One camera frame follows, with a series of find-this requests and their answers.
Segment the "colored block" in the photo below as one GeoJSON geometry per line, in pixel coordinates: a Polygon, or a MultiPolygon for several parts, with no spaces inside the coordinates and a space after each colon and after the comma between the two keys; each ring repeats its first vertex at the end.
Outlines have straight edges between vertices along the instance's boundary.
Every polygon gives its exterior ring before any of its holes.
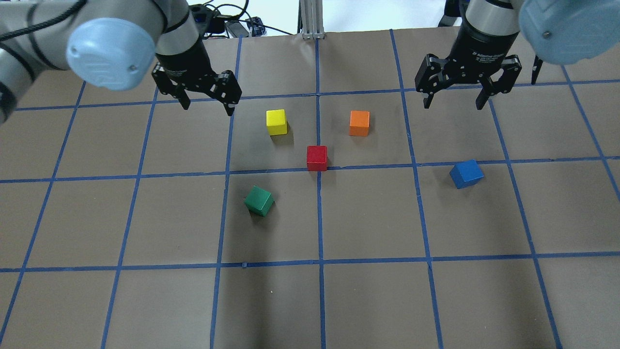
{"type": "Polygon", "coordinates": [[[273,204],[273,197],[270,192],[254,186],[250,194],[247,195],[244,204],[248,210],[265,217],[273,204]]]}
{"type": "Polygon", "coordinates": [[[267,132],[271,136],[285,135],[288,132],[284,109],[267,111],[267,132]]]}
{"type": "Polygon", "coordinates": [[[351,120],[349,122],[349,135],[365,137],[368,135],[369,129],[370,112],[351,111],[351,120]]]}
{"type": "Polygon", "coordinates": [[[327,171],[327,147],[325,145],[308,145],[306,153],[308,171],[327,171]]]}
{"type": "Polygon", "coordinates": [[[456,189],[462,189],[478,183],[484,177],[484,174],[478,163],[471,159],[456,164],[450,171],[450,176],[454,181],[456,189]]]}

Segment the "metal bracket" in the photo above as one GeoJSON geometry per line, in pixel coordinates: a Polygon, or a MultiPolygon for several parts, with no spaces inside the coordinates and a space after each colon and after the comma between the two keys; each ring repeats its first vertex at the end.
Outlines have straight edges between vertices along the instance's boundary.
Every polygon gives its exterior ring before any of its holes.
{"type": "Polygon", "coordinates": [[[304,40],[324,39],[323,0],[299,0],[301,6],[301,37],[304,40]]]}

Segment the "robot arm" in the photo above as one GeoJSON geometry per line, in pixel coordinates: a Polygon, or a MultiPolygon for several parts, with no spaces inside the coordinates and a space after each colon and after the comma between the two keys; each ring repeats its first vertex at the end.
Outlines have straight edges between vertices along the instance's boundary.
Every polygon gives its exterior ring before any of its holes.
{"type": "Polygon", "coordinates": [[[448,57],[426,55],[415,77],[416,90],[426,94],[424,108],[430,107],[435,93],[453,84],[480,83],[478,109],[489,97],[509,93],[522,67],[518,56],[506,54],[520,30],[537,54],[532,84],[543,61],[573,64],[600,55],[620,40],[618,0],[470,0],[468,4],[460,0],[463,24],[448,57]],[[500,70],[501,77],[493,81],[491,76],[500,70]]]}
{"type": "Polygon", "coordinates": [[[88,83],[120,91],[140,83],[154,54],[160,61],[157,73],[152,71],[158,87],[185,109],[185,89],[221,101],[229,115],[241,97],[232,71],[217,75],[211,68],[185,0],[0,2],[0,13],[0,124],[43,70],[70,68],[88,83]],[[9,35],[80,2],[83,6],[60,23],[9,35]]]}

